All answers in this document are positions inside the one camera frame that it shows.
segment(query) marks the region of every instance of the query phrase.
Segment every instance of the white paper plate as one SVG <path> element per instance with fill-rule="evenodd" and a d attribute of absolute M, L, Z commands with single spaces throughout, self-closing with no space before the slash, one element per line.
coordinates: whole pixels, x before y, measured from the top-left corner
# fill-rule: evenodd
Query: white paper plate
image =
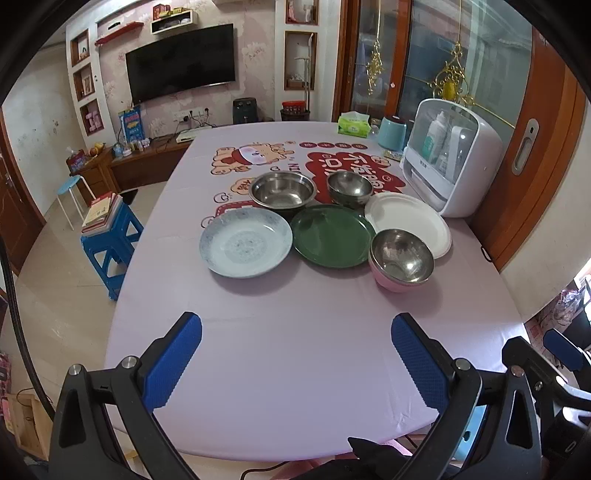
<path fill-rule="evenodd" d="M 376 233 L 399 228 L 419 237 L 433 258 L 445 255 L 452 246 L 452 235 L 441 215 L 422 200 L 403 193 L 382 192 L 369 199 L 365 217 Z"/>
<path fill-rule="evenodd" d="M 230 278 L 252 278 L 279 265 L 293 237 L 283 217 L 262 208 L 229 210 L 204 230 L 199 252 L 207 267 Z"/>

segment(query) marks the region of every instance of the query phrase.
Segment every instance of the tiled floor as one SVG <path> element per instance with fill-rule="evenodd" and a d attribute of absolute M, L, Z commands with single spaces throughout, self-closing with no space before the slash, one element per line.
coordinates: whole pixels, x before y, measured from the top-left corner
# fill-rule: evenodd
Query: tiled floor
<path fill-rule="evenodd" d="M 146 224 L 164 185 L 140 188 L 131 208 L 142 224 Z M 80 246 L 80 218 L 73 205 L 67 203 L 64 207 L 76 231 L 70 229 L 55 202 L 16 282 L 25 338 L 43 387 L 54 404 L 70 365 L 80 363 L 88 370 L 102 368 L 115 310 L 115 302 L 109 300 L 105 286 Z M 2 327 L 0 350 L 8 353 L 12 361 L 12 391 L 30 387 L 9 314 Z M 131 444 L 121 437 L 124 449 L 131 449 Z M 184 457 L 203 480 L 238 479 L 248 468 L 270 466 Z M 272 473 L 252 473 L 248 478 L 271 476 Z"/>

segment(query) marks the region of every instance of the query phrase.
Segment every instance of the tv cabinet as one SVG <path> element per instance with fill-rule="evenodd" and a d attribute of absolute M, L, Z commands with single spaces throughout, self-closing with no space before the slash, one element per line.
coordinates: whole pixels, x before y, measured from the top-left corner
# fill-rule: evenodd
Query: tv cabinet
<path fill-rule="evenodd" d="M 82 175 L 95 196 L 108 191 L 115 193 L 167 181 L 191 142 L 178 144 L 170 135 L 156 138 L 144 151 L 134 151 L 128 157 L 113 158 L 112 147 L 105 148 L 74 174 Z M 84 188 L 80 194 L 90 206 L 92 197 Z"/>

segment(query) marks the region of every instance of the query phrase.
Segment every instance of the floral wallpaper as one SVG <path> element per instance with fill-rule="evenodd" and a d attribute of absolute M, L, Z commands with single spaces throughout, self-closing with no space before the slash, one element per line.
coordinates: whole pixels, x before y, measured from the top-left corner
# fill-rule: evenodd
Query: floral wallpaper
<path fill-rule="evenodd" d="M 159 0 L 136 4 L 99 24 L 99 38 L 107 35 L 108 27 L 120 21 L 144 23 L 141 29 L 125 33 L 100 48 L 100 70 L 105 87 L 109 115 L 119 128 L 118 112 L 131 106 L 131 91 L 125 64 L 125 54 L 166 35 L 152 35 L 152 7 L 165 3 L 172 8 L 186 7 L 197 12 L 197 28 L 233 23 L 236 35 L 236 81 L 225 85 L 200 87 L 155 98 L 141 104 L 142 121 L 148 137 L 173 133 L 177 128 L 174 113 L 191 107 L 209 108 L 209 122 L 232 123 L 232 101 L 240 97 L 255 97 L 260 114 L 273 116 L 275 101 L 275 1 L 245 0 L 216 6 L 211 0 Z"/>

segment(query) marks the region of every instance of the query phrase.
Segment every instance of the wall-mounted tv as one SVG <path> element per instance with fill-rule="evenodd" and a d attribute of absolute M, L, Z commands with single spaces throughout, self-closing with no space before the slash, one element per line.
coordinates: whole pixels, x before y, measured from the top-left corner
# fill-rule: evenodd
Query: wall-mounted tv
<path fill-rule="evenodd" d="M 130 51 L 126 56 L 134 103 L 236 80 L 234 25 L 200 28 Z"/>

